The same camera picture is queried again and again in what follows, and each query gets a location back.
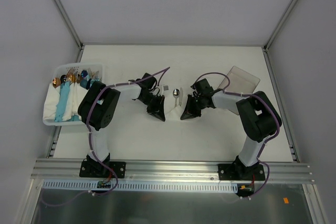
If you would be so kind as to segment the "white paper napkin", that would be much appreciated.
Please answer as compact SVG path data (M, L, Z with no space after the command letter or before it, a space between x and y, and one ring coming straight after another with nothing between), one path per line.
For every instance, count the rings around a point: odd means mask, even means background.
M179 121L185 109L187 96L185 94L183 95L182 106L179 106L179 100L177 100L177 107L174 107L175 99L172 92L169 92L164 96L164 112L166 121Z

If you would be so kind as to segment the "wooden handled spoon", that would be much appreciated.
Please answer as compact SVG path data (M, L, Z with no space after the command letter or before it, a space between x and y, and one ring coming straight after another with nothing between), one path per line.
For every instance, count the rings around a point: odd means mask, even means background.
M174 90L173 90L173 97L174 97L174 99L175 99L174 107L177 107L177 105L178 105L177 100L178 100L179 97L180 97L180 90L179 90L179 89L174 89Z

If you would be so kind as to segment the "clear plastic utensil box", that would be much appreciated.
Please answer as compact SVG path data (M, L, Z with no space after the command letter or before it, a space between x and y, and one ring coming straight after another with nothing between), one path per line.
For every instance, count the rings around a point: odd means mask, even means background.
M225 77L218 86L221 92L214 95L214 105L217 108L227 109L238 115L239 112L236 106L238 97L233 96L229 98L228 95L224 95L222 90L225 88L226 92L251 94L254 93L259 82L260 79L258 77L255 77L239 67L233 66L228 72L227 77Z

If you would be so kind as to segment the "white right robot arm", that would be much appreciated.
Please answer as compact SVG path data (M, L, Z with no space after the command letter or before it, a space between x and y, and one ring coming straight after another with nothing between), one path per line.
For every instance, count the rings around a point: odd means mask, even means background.
M207 108L227 109L238 113L246 139L243 149L231 164L218 164L220 180L265 180L259 161L265 144L275 138L282 125L274 106L262 91L238 94L223 89L213 89L207 79L196 81L187 96L181 120L200 117Z

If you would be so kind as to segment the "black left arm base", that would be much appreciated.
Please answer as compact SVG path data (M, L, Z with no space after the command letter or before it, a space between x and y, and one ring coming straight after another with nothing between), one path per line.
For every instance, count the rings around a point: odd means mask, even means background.
M109 161L105 163L105 165L109 166L110 169L114 171L117 178L125 177L126 162ZM82 161L79 171L79 177L83 178L107 178L110 174L112 175L112 178L114 178L114 175L109 169L96 161L88 159Z

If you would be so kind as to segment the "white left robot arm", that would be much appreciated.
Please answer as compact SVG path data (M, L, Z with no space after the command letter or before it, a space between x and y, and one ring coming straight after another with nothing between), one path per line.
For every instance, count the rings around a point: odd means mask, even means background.
M99 131L107 127L119 102L139 100L147 106L147 114L165 121L164 95L153 94L157 80L145 73L141 79L107 86L96 81L89 88L78 108L78 114L86 125L89 135L89 153L82 162L85 172L103 177L112 172L107 138Z

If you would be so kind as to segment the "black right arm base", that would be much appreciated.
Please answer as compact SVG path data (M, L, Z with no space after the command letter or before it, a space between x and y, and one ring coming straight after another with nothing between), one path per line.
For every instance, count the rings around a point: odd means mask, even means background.
M262 164L257 163L251 167L230 164L218 164L218 177L219 180L254 180L257 182L265 181L265 171Z

